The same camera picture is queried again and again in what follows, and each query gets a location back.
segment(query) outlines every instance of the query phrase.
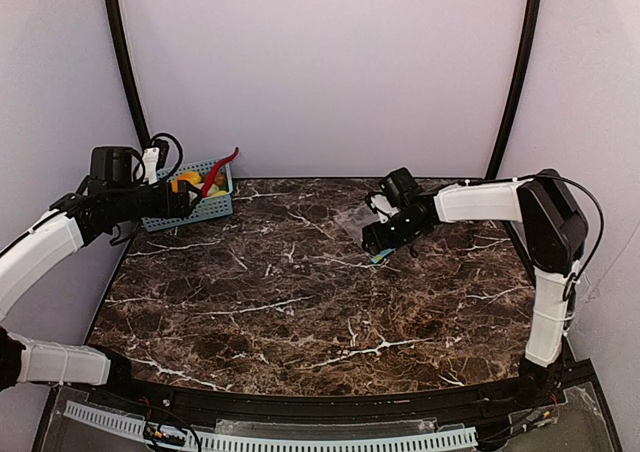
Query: background wall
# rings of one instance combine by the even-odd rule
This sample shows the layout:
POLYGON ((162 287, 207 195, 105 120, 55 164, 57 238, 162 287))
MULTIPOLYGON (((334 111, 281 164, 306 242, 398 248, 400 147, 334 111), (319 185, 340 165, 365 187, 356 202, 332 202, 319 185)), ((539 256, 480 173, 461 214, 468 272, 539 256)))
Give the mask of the background wall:
POLYGON ((640 3, 542 0, 536 34, 501 175, 556 167, 602 203, 605 239, 570 338, 595 364, 624 450, 640 450, 640 3))
POLYGON ((525 0, 121 0, 150 128, 244 176, 481 176, 525 0))
MULTIPOLYGON (((0 0, 0 244, 87 173, 96 145, 134 143, 103 0, 0 0)), ((3 324, 37 339, 84 340, 120 254, 102 240, 68 259, 3 324)), ((31 450, 48 388, 0 394, 0 451, 31 450)))

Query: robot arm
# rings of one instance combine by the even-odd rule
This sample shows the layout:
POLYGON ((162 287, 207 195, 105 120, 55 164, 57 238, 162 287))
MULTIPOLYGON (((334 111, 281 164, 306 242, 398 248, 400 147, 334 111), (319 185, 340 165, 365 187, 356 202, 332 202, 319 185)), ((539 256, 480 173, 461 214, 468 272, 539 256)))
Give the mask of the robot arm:
MULTIPOLYGON (((114 226, 142 217, 188 217, 202 198, 187 182, 157 181, 158 150, 94 149, 87 194, 68 194, 0 252, 0 323, 49 270, 114 226), (144 164, 132 171, 131 159, 144 164)), ((18 382, 106 383, 109 359, 91 347, 35 341, 0 327, 0 391, 18 382)))
POLYGON ((380 221, 363 229, 372 254, 409 245, 435 225, 463 220, 522 223, 534 263, 536 296, 525 358, 543 368, 553 364, 572 309, 573 286, 588 227, 584 214, 554 170, 502 182, 451 185, 425 194, 407 169, 392 172, 382 193, 367 197, 380 221))

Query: blue plastic basket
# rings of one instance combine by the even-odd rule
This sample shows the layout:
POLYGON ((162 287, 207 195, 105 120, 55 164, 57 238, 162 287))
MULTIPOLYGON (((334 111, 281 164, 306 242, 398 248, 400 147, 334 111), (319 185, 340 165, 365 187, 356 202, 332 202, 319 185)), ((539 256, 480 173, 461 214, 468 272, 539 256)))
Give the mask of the blue plastic basket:
MULTIPOLYGON (((176 173, 170 177, 170 180, 175 179, 183 172, 195 171, 200 175, 206 177, 213 166, 219 159, 205 160, 202 162, 195 162, 193 164, 186 164, 180 167, 176 173)), ((231 194, 233 193, 233 179, 231 178, 231 167, 229 164, 224 166, 227 176, 227 184, 229 186, 229 193, 218 197, 207 197, 202 199, 196 206, 194 211, 186 219, 151 219, 144 217, 142 224, 144 228, 149 232, 156 230, 169 229, 171 227, 179 227, 180 225, 193 224, 194 222, 201 222, 203 220, 214 219, 216 217, 224 217, 225 215, 233 214, 233 205, 231 203, 231 194)), ((162 169, 158 171, 158 177, 165 177, 171 169, 162 169)))

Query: marble tabletop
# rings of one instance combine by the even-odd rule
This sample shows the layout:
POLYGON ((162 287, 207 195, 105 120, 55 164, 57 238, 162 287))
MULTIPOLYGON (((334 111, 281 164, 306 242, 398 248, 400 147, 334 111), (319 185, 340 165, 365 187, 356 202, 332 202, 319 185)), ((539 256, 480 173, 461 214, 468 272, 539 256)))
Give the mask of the marble tabletop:
POLYGON ((499 223, 442 225, 418 258, 373 265, 335 219, 377 180, 235 186, 234 215, 134 239, 89 342, 129 357, 136 378, 320 396, 517 375, 533 289, 499 223))

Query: black frame pole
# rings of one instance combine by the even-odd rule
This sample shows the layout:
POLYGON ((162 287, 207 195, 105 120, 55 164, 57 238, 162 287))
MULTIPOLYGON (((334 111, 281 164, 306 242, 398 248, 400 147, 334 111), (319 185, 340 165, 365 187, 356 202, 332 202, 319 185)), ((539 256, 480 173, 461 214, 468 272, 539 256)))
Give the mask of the black frame pole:
POLYGON ((500 129, 498 129, 498 136, 493 147, 493 153, 491 154, 485 179, 493 180, 498 176, 504 153, 507 150, 509 136, 513 128, 513 121, 515 120, 520 95, 522 94, 524 79, 527 75, 527 66, 529 65, 529 57, 531 56, 539 10, 540 0, 527 0, 522 33, 520 35, 520 45, 518 46, 518 55, 516 56, 516 64, 511 79, 511 87, 509 88, 509 95, 507 95, 507 103, 504 108, 504 113, 502 114, 502 122, 500 123, 500 129))
POLYGON ((149 129, 142 110, 138 87, 136 86, 133 69, 131 67, 131 58, 129 57, 129 49, 124 33, 124 24, 122 23, 122 15, 120 14, 119 0, 104 0, 107 8, 107 17, 109 18, 109 28, 111 29, 111 39, 113 40, 113 48, 116 52, 118 68, 120 69, 120 77, 124 87, 124 93, 129 103, 129 111, 133 119, 133 125, 136 129, 136 135, 140 146, 145 149, 151 142, 149 129))

